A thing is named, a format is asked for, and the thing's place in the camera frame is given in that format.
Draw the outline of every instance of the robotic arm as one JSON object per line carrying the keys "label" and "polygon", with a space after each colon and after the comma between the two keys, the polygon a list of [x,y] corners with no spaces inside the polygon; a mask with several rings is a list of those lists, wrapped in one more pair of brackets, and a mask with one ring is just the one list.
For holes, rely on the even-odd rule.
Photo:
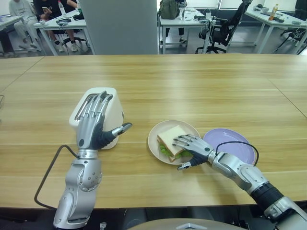
{"label": "robotic arm", "polygon": [[53,225],[57,229],[82,229],[90,218],[96,200],[96,188],[101,178],[98,150],[111,143],[132,124],[124,123],[104,132],[103,123],[111,94],[102,92],[84,108],[78,125],[78,158],[73,160],[66,175],[66,188],[62,195]]}
{"label": "robotic arm", "polygon": [[178,170],[208,162],[211,167],[233,180],[246,191],[264,211],[264,215],[279,230],[307,229],[307,213],[291,199],[283,196],[253,165],[242,162],[234,155],[216,152],[210,144],[192,135],[179,136],[173,145],[188,150],[193,158]]}

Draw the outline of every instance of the green backpack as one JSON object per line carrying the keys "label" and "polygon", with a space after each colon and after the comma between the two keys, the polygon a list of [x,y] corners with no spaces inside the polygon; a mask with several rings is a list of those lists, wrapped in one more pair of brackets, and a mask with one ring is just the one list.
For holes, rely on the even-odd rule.
{"label": "green backpack", "polygon": [[159,15],[163,19],[175,19],[179,16],[179,5],[175,0],[161,0]]}

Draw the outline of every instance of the lettuce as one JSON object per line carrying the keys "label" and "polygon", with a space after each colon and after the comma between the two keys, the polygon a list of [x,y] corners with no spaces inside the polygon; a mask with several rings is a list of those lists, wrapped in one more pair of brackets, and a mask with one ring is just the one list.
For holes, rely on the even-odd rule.
{"label": "lettuce", "polygon": [[[164,146],[164,144],[161,144],[161,143],[159,143],[159,144],[160,144],[160,151],[164,155],[166,155],[167,157],[172,157],[173,156],[172,153]],[[179,159],[181,157],[191,157],[191,156],[192,156],[191,153],[189,153],[188,151],[184,150],[181,153],[177,154],[175,158]]]}

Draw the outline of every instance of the toaster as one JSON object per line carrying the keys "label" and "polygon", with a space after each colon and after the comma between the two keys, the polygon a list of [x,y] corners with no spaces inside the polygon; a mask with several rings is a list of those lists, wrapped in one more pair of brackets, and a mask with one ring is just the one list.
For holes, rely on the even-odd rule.
{"label": "toaster", "polygon": [[[77,106],[75,107],[69,118],[69,124],[75,129],[76,132],[78,129],[79,118],[80,115],[82,114],[82,111],[85,109],[86,105],[90,102],[90,100],[93,97],[95,97],[96,95],[100,94],[103,91],[106,91],[108,94],[113,95],[113,98],[109,101],[106,109],[103,131],[110,131],[123,124],[124,112],[120,104],[116,89],[104,88],[104,87],[91,88],[88,91],[86,91],[85,94],[82,96],[81,100],[78,102]],[[106,150],[111,149],[117,144],[117,142],[118,142],[118,137],[115,138],[110,144],[108,144],[102,149]]]}

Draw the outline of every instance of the white desk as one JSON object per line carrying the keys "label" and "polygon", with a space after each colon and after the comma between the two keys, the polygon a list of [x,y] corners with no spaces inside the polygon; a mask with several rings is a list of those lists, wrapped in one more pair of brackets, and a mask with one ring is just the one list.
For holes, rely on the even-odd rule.
{"label": "white desk", "polygon": [[18,21],[22,21],[23,17],[22,16],[12,16],[12,17],[1,17],[1,19],[3,20],[2,22],[0,22],[0,30],[5,29],[7,26],[12,25]]}
{"label": "white desk", "polygon": [[[166,28],[198,28],[205,27],[204,24],[201,24],[198,20],[194,19],[194,16],[203,16],[202,13],[198,12],[196,9],[192,7],[185,8],[184,19],[181,19],[182,12],[180,12],[179,16],[175,19],[162,19],[159,17],[159,47],[160,47],[160,30],[162,27],[162,38],[163,38],[163,54],[165,54],[166,45],[174,45],[174,43],[166,43]],[[186,46],[188,46],[189,42],[189,30],[187,35]]]}
{"label": "white desk", "polygon": [[[267,43],[270,35],[271,35],[271,32],[273,30],[274,27],[279,27],[279,28],[307,28],[307,23],[303,20],[300,20],[298,18],[295,18],[295,17],[292,17],[290,15],[287,15],[287,14],[284,14],[284,13],[281,13],[281,12],[278,12],[280,14],[282,14],[282,18],[284,18],[284,22],[283,23],[279,23],[277,21],[269,21],[269,16],[267,15],[264,15],[264,14],[261,14],[261,11],[254,11],[252,9],[252,7],[249,7],[248,10],[245,12],[245,14],[251,18],[254,18],[260,22],[262,22],[262,27],[259,31],[259,34],[257,36],[257,39],[255,41],[255,45],[258,44],[260,38],[261,38],[261,34],[263,32],[263,29],[264,29],[264,26],[265,25],[268,25],[269,26],[269,29],[259,47],[259,49],[257,50],[257,53],[260,54],[262,51],[263,51],[263,48],[265,46],[265,44]],[[300,25],[294,25],[292,24],[293,21],[299,21],[301,22]],[[303,38],[301,39],[301,41],[298,43],[297,47],[295,48],[295,50],[293,51],[294,54],[296,54],[299,49],[301,48],[301,46],[303,45],[304,41],[306,40],[307,38],[307,33],[305,33],[305,35],[303,36]]]}
{"label": "white desk", "polygon": [[67,13],[66,15],[67,15],[68,18],[71,19],[71,22],[68,23],[68,25],[61,26],[61,27],[57,24],[56,21],[59,20],[59,19],[62,19],[63,18],[62,16],[60,16],[58,18],[54,18],[54,19],[46,22],[46,24],[44,24],[44,25],[41,24],[41,23],[34,24],[34,26],[36,28],[39,28],[39,30],[41,31],[45,41],[47,42],[47,44],[48,44],[48,46],[49,46],[49,48],[50,48],[50,50],[51,50],[51,52],[53,53],[54,56],[57,56],[58,53],[56,52],[52,42],[50,41],[49,36],[43,31],[48,31],[48,30],[78,30],[78,29],[80,29],[80,30],[84,31],[85,38],[86,38],[88,44],[90,45],[90,47],[93,47],[92,41],[90,39],[90,36],[89,36],[87,28],[86,28],[85,20],[83,19],[83,20],[75,21],[74,18],[73,18],[73,16],[75,16],[77,14],[79,14],[79,12],[77,12],[77,11],[71,11],[71,12]]}

